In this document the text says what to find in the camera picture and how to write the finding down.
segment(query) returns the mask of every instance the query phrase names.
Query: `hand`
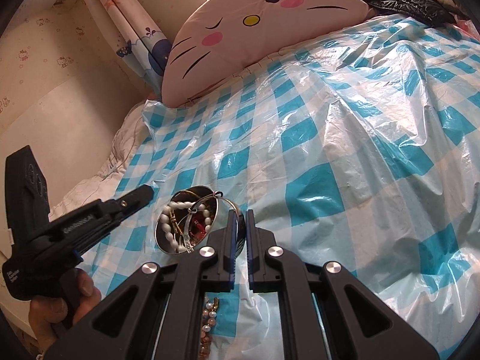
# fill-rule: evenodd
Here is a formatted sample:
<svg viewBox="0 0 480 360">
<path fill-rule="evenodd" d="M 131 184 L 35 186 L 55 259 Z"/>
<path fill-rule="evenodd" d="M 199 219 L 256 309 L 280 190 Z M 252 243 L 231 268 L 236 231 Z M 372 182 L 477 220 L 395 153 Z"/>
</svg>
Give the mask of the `hand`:
<svg viewBox="0 0 480 360">
<path fill-rule="evenodd" d="M 99 289 L 93 285 L 92 278 L 82 269 L 78 269 L 77 284 L 81 297 L 80 306 L 73 316 L 74 325 L 102 299 Z M 50 324 L 59 323 L 66 316 L 67 304 L 62 298 L 36 296 L 32 299 L 28 312 L 28 322 L 42 351 L 46 351 L 58 338 Z"/>
</svg>

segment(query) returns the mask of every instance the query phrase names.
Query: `metal screw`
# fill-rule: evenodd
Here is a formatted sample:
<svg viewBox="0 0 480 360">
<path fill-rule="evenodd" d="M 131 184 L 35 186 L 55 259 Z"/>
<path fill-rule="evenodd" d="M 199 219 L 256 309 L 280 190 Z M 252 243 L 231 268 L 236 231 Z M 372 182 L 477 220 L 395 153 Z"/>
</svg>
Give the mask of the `metal screw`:
<svg viewBox="0 0 480 360">
<path fill-rule="evenodd" d="M 200 255 L 202 257 L 211 257 L 215 254 L 215 249 L 211 246 L 204 246 L 200 249 Z"/>
<path fill-rule="evenodd" d="M 272 246 L 268 248 L 268 254 L 272 257 L 280 257 L 283 254 L 283 249 L 279 246 Z"/>
<path fill-rule="evenodd" d="M 339 263 L 337 263 L 336 261 L 330 261 L 330 262 L 327 263 L 326 269 L 331 274 L 337 274 L 338 272 L 341 271 L 342 266 Z"/>
<path fill-rule="evenodd" d="M 142 272 L 147 275 L 156 272 L 157 269 L 158 269 L 158 266 L 154 262 L 146 262 L 145 264 L 142 265 Z"/>
</svg>

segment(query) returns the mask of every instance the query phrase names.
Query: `blue and white checkered tablecloth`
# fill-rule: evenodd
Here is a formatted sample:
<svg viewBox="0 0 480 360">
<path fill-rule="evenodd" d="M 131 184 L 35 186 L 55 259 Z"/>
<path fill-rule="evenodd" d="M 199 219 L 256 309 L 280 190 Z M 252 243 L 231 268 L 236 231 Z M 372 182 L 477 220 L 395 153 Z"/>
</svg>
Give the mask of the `blue and white checkered tablecloth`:
<svg viewBox="0 0 480 360">
<path fill-rule="evenodd" d="M 85 254 L 105 295 L 146 261 L 173 192 L 220 190 L 304 261 L 340 261 L 445 359 L 480 308 L 480 44 L 379 17 L 271 55 L 151 131 L 118 186 L 154 202 Z M 210 358 L 282 358 L 275 294 L 220 295 Z"/>
</svg>

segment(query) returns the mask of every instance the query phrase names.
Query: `hello kitty headboard cushion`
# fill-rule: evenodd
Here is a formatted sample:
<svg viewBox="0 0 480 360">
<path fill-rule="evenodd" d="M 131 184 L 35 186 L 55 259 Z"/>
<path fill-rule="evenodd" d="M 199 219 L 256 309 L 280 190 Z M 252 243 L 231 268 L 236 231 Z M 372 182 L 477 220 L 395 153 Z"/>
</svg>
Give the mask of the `hello kitty headboard cushion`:
<svg viewBox="0 0 480 360">
<path fill-rule="evenodd" d="M 175 38 L 162 101 L 179 107 L 282 47 L 362 23 L 368 11 L 361 0 L 208 0 Z"/>
</svg>

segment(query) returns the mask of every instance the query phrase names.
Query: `black puffer jacket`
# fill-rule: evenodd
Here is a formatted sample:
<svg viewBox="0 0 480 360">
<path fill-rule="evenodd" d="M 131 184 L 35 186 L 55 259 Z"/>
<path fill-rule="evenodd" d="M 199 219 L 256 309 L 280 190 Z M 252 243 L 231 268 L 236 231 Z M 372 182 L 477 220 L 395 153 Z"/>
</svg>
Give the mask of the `black puffer jacket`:
<svg viewBox="0 0 480 360">
<path fill-rule="evenodd" d="M 429 27 L 455 23 L 454 17 L 436 0 L 363 0 L 380 14 L 403 13 Z"/>
</svg>

